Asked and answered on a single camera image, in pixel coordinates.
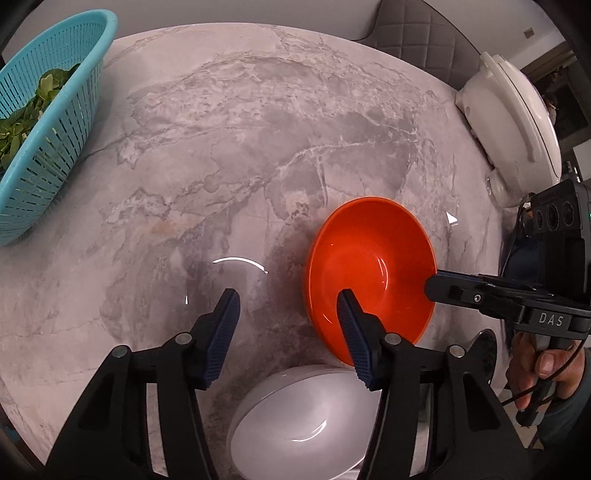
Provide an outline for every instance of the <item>rice cooker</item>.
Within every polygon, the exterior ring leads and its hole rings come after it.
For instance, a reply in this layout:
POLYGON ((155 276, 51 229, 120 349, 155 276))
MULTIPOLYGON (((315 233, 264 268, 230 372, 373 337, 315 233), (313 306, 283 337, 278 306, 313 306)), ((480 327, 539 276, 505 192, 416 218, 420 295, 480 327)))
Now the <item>rice cooker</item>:
POLYGON ((500 55, 483 53, 480 60, 456 105, 494 166, 489 193, 500 207, 511 207, 560 181, 560 148, 544 101, 527 77, 500 55))

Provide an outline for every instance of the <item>white bowl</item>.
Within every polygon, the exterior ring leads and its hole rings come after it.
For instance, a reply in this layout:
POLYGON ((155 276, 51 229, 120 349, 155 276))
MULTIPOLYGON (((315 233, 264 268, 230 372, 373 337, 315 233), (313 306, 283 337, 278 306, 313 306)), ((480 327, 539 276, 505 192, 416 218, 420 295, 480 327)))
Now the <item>white bowl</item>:
POLYGON ((247 480, 332 480, 367 450, 380 392, 354 371, 296 367, 257 385, 238 407, 228 452, 247 480))
POLYGON ((343 473, 337 480, 357 480, 359 476, 359 470, 349 470, 348 472, 343 473))

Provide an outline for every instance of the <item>blue colander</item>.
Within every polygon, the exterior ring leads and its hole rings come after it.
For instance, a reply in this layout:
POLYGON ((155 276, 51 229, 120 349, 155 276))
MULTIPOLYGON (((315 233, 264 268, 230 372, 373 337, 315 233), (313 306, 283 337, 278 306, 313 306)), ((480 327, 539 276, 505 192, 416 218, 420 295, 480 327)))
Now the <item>blue colander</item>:
POLYGON ((0 118, 6 118, 35 95, 47 70, 69 70, 80 63, 0 181, 0 245, 35 223, 78 159, 95 118, 103 57, 117 23, 108 10, 66 18, 31 40, 0 70, 0 118))

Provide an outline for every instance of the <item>marble countertop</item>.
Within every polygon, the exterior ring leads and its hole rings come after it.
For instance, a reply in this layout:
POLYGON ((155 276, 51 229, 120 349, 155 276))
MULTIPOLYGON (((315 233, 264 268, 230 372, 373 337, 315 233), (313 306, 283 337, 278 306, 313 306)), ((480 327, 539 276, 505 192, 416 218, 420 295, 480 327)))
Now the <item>marble countertop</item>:
MULTIPOLYGON (((440 268, 496 274, 502 213, 454 94, 395 57, 292 28, 188 25, 116 40, 78 165, 39 224, 0 249, 0 401, 33 452, 47 459, 115 345, 161 345, 233 287, 241 321, 220 379, 199 396, 220 477, 233 478, 225 436, 245 393, 288 367, 339 365, 300 281, 315 233, 350 199, 408 208, 440 268), (212 263, 223 257, 268 274, 212 263)), ((420 345, 466 344, 483 327, 501 335, 497 320, 437 306, 420 345)), ((503 376, 497 368, 497 386, 503 376)))

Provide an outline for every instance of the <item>bowl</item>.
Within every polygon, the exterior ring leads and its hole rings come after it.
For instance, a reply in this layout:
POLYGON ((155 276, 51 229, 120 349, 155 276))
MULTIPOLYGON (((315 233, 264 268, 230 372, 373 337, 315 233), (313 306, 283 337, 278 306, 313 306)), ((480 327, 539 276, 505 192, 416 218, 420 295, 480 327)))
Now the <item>bowl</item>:
POLYGON ((338 293, 351 288, 386 331, 416 343, 433 313, 424 286, 436 272, 429 238, 412 213, 380 197, 352 200, 330 215, 310 250, 303 286, 308 315, 333 354, 353 365, 336 314, 338 293))
POLYGON ((349 470, 348 472, 343 473, 337 480, 357 480, 359 476, 359 470, 349 470))
POLYGON ((338 478, 365 456, 379 398, 348 369, 275 374, 247 394, 232 419, 232 463, 247 480, 338 478))

